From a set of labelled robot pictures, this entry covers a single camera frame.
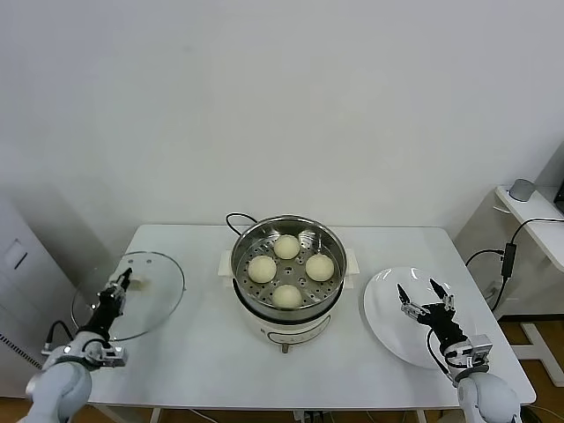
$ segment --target table leg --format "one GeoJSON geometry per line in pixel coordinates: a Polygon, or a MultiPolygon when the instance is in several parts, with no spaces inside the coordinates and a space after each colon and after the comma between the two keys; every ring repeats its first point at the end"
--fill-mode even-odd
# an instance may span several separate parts
{"type": "Polygon", "coordinates": [[[465,423],[466,418],[462,410],[449,410],[437,421],[437,423],[465,423]]]}
{"type": "Polygon", "coordinates": [[[419,423],[427,423],[427,418],[425,417],[425,410],[415,410],[417,413],[417,421],[419,423]]]}
{"type": "Polygon", "coordinates": [[[545,340],[534,323],[521,323],[530,345],[512,345],[513,352],[519,360],[540,360],[554,386],[564,387],[564,372],[554,358],[545,340]]]}
{"type": "Polygon", "coordinates": [[[135,410],[131,410],[128,407],[114,407],[102,404],[93,404],[93,407],[115,423],[144,423],[141,416],[135,410]]]}
{"type": "Polygon", "coordinates": [[[305,412],[303,412],[303,410],[294,410],[293,411],[293,419],[295,421],[300,421],[301,423],[303,423],[304,421],[306,421],[306,417],[305,417],[305,412]]]}
{"type": "Polygon", "coordinates": [[[149,423],[159,423],[160,420],[160,408],[153,408],[151,414],[151,420],[149,423]]]}

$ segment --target gray object on shelf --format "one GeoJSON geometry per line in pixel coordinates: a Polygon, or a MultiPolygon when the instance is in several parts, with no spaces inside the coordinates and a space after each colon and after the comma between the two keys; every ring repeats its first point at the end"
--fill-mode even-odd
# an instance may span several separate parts
{"type": "Polygon", "coordinates": [[[517,201],[529,201],[532,193],[535,192],[535,184],[526,179],[516,179],[509,190],[509,195],[517,201]]]}

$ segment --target white wall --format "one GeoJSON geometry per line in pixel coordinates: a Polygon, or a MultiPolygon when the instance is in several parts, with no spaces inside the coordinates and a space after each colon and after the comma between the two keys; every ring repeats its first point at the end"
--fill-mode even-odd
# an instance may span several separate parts
{"type": "Polygon", "coordinates": [[[0,3],[0,189],[72,276],[143,222],[455,235],[564,134],[564,3],[0,3]]]}

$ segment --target electric steamer pot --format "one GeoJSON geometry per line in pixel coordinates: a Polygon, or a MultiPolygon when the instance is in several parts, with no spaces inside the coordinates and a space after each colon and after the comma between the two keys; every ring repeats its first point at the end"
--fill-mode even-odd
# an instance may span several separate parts
{"type": "Polygon", "coordinates": [[[227,224],[240,236],[231,254],[234,290],[245,308],[267,322],[292,325],[308,323],[329,312],[343,291],[346,274],[346,254],[338,237],[326,226],[301,216],[285,215],[261,220],[240,234],[229,222],[231,216],[250,216],[240,213],[227,215],[227,224]],[[300,242],[300,253],[291,260],[274,254],[274,242],[280,235],[293,235],[300,242]],[[314,254],[325,254],[334,264],[333,276],[316,282],[306,274],[306,261],[314,254]],[[256,284],[248,275],[249,262],[256,256],[269,256],[277,266],[276,276],[267,284],[256,284]],[[302,295],[298,308],[278,308],[272,304],[277,286],[296,286],[302,295]]]}

